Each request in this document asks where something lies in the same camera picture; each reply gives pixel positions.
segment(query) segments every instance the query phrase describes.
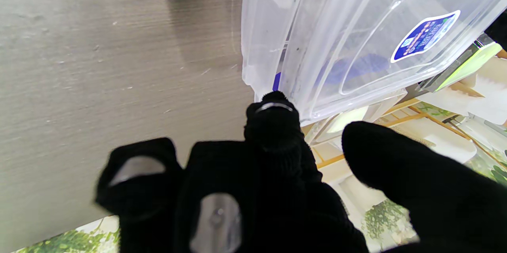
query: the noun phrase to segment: clear plastic container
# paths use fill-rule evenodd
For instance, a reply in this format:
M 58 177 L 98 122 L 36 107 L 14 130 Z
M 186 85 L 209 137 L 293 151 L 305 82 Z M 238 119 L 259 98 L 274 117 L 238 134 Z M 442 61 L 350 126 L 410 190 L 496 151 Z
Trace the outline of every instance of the clear plastic container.
M 243 79 L 302 125 L 436 75 L 507 0 L 243 0 Z
M 407 91 L 405 89 L 399 89 L 398 91 L 389 93 L 386 96 L 376 98 L 373 101 L 366 103 L 365 105 L 358 105 L 355 110 L 363 110 L 360 118 L 355 120 L 363 120 L 366 122 L 374 122 L 383 116 L 391 107 L 396 105 L 404 96 Z M 336 129 L 337 120 L 343 116 L 344 113 L 330 116 L 325 120 L 321 120 L 315 123 L 305 136 L 305 141 L 310 146 L 316 146 L 323 143 L 330 143 L 341 150 L 341 139 L 338 141 L 335 138 L 342 135 L 343 129 Z M 350 121 L 345 121 L 341 125 L 345 125 Z

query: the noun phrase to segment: silver ring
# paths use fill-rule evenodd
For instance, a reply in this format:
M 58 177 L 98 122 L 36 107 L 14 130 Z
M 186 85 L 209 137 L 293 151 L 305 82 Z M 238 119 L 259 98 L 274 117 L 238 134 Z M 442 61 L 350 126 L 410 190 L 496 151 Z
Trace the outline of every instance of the silver ring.
M 263 110 L 266 110 L 270 107 L 282 107 L 282 108 L 288 110 L 289 112 L 293 111 L 292 107 L 289 107 L 288 105 L 284 105 L 283 103 L 265 103 L 264 105 L 262 105 L 262 107 L 259 107 L 255 111 L 255 113 L 262 112 Z

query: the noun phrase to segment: wooden frame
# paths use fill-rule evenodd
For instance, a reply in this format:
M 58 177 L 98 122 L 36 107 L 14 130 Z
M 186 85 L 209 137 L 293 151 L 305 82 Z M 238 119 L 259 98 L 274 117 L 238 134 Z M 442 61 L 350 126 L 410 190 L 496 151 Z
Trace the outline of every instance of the wooden frame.
M 396 125 L 399 125 L 399 124 L 402 124 L 402 123 L 405 123 L 407 121 L 411 121 L 411 120 L 417 120 L 417 119 L 422 119 L 422 118 L 427 118 L 429 119 L 430 121 L 442 126 L 442 127 L 445 127 L 446 129 L 452 131 L 453 133 L 456 133 L 458 134 L 459 136 L 465 138 L 466 140 L 468 141 L 474 141 L 470 136 L 468 136 L 467 134 L 464 134 L 462 132 L 460 132 L 459 130 L 447 125 L 447 124 L 444 124 L 442 123 L 441 121 L 435 119 L 433 116 L 425 113 L 425 112 L 421 112 L 420 110 L 418 110 L 417 108 L 413 107 L 413 105 L 415 105 L 416 103 L 418 103 L 419 100 L 417 99 L 411 99 L 411 100 L 408 100 L 404 103 L 401 103 L 401 104 L 398 104 L 398 105 L 395 105 L 394 107 L 392 107 L 391 109 L 389 109 L 382 117 L 384 116 L 387 116 L 389 114 L 392 114 L 393 112 L 396 112 L 398 110 L 402 110 L 404 108 L 409 108 L 411 109 L 413 112 L 416 112 L 417 114 L 414 114 L 414 115 L 411 115 L 411 116 L 406 116 L 404 118 L 401 118 L 401 119 L 398 119 L 398 120 L 395 120 L 395 121 L 391 121 L 391 122 L 388 122 L 388 123 L 383 123 L 383 124 L 380 124 L 380 125 L 383 125 L 385 127 L 393 127 L 393 126 L 396 126 Z M 316 145 L 312 145 L 311 147 L 314 148 L 315 146 L 319 146 L 319 145 L 322 145 L 324 143 L 328 143 L 329 141 L 332 141 L 333 139 L 335 138 L 332 138 L 332 139 L 329 139 L 327 141 L 324 141 L 322 143 L 318 143 Z M 345 158 L 345 156 L 343 154 L 339 155 L 339 156 L 336 156 L 336 157 L 333 157 L 331 159 L 328 159 L 328 160 L 324 160 L 322 158 L 322 156 L 319 154 L 319 152 L 317 151 L 317 149 L 313 149 L 315 151 L 315 153 L 317 153 L 319 155 L 319 158 L 322 160 L 321 163 L 317 163 L 317 169 L 320 169 L 322 167 L 325 167 L 325 166 L 328 166 L 330 164 L 333 164 L 337 161 L 340 161 L 342 159 Z

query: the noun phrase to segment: blue label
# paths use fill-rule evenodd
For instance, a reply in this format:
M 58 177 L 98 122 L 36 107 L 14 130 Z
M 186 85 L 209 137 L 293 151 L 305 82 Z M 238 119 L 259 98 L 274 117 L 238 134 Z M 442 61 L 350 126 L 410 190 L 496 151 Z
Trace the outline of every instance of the blue label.
M 451 29 L 460 13 L 461 11 L 455 11 L 447 15 L 424 19 L 398 44 L 395 53 L 391 57 L 391 63 L 424 53 L 435 46 Z

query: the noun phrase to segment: light green item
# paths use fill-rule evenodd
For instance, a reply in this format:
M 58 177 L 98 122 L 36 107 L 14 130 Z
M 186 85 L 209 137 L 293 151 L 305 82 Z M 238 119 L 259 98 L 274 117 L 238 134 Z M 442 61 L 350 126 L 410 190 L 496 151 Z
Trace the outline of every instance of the light green item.
M 456 69 L 456 71 L 454 71 L 454 73 L 452 73 L 451 76 L 449 76 L 449 78 L 447 78 L 447 80 L 438 87 L 437 91 L 475 73 L 501 50 L 502 46 L 496 42 L 480 48 L 474 55 L 472 55 L 472 57 L 470 57 L 469 60 L 466 60 L 460 67 L 458 67 L 458 69 Z
M 479 70 L 501 49 L 502 47 L 499 44 L 496 44 L 483 33 L 447 69 L 432 78 L 422 81 L 418 88 L 436 92 L 454 84 Z

